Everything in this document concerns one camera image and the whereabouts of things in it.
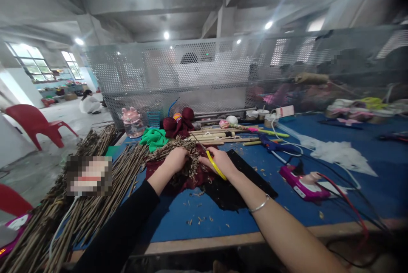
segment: green fabric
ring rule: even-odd
[[[165,137],[166,131],[160,129],[146,128],[140,144],[149,146],[149,151],[154,152],[157,148],[162,148],[169,140]]]
[[[110,146],[106,151],[105,156],[113,156],[117,150],[119,150],[120,146]]]

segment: blue table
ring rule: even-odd
[[[377,136],[391,131],[408,131],[408,121],[396,118],[384,125],[362,124],[364,129],[359,131],[319,124],[318,121],[323,119],[323,115],[300,116],[284,124],[300,134],[321,141],[351,142],[378,174],[378,177],[373,177],[353,172],[362,186],[362,193],[388,223],[406,217],[408,145],[396,141],[380,141]],[[288,140],[299,143],[293,137]],[[261,145],[243,146],[242,143],[229,143],[219,148],[225,151],[235,149],[249,165],[256,166],[259,173],[264,169],[266,174],[264,179],[271,183],[279,194],[276,201],[316,236],[347,235],[361,231],[361,227],[355,223],[355,215],[344,203],[327,200],[321,205],[316,205],[303,201],[278,174],[277,171],[282,164]],[[347,187],[347,184],[329,169],[307,159],[303,159],[303,162],[306,173],[321,172],[337,184]],[[292,164],[296,163],[297,160],[294,158]],[[343,169],[335,165],[330,166],[348,178]],[[137,187],[145,179],[145,174],[146,171],[143,171],[138,175]],[[141,232],[140,246],[138,245],[135,254],[171,253],[263,242],[263,237],[247,209],[241,209],[239,212],[223,211],[208,195],[200,197],[194,195],[200,192],[197,188],[185,190],[176,197],[161,196],[161,203]],[[355,192],[350,191],[348,196],[356,207],[375,219],[374,214]],[[198,217],[205,220],[198,224]],[[191,219],[192,225],[188,225],[187,221]]]

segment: red chair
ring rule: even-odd
[[[33,209],[30,203],[23,199],[15,190],[0,183],[0,210],[20,217]]]
[[[41,146],[37,140],[36,135],[38,133],[44,134],[51,141],[57,145],[58,148],[63,148],[64,143],[62,142],[61,134],[58,129],[62,126],[67,127],[71,132],[73,132],[77,137],[78,134],[74,132],[63,121],[52,121],[48,122],[44,117],[43,113],[39,109],[28,104],[17,104],[6,109],[6,114],[12,117],[15,121],[19,123],[20,126],[27,132],[28,136],[34,142],[35,146],[41,151]]]

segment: woman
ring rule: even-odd
[[[101,112],[98,111],[101,108],[101,103],[102,101],[98,101],[98,99],[95,99],[92,97],[92,91],[91,90],[86,90],[84,91],[84,96],[79,103],[79,109],[81,110],[82,113],[88,113],[88,114],[100,114]]]
[[[345,273],[336,257],[289,212],[238,171],[227,153],[208,148],[214,162],[238,190],[266,242],[292,273]],[[99,231],[74,267],[78,272],[119,273],[136,244],[139,230],[159,203],[159,195],[187,161],[188,151],[176,148],[142,183]],[[208,158],[200,162],[213,169]]]

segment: metal mesh partition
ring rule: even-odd
[[[196,112],[290,103],[308,111],[322,110],[340,95],[380,96],[388,83],[406,81],[407,34],[405,26],[381,26],[248,36],[240,43],[227,38],[96,46],[86,54],[121,128],[123,107],[134,106],[145,117],[159,111],[163,118],[176,99],[180,110]],[[301,72],[328,74],[352,91],[294,84]]]

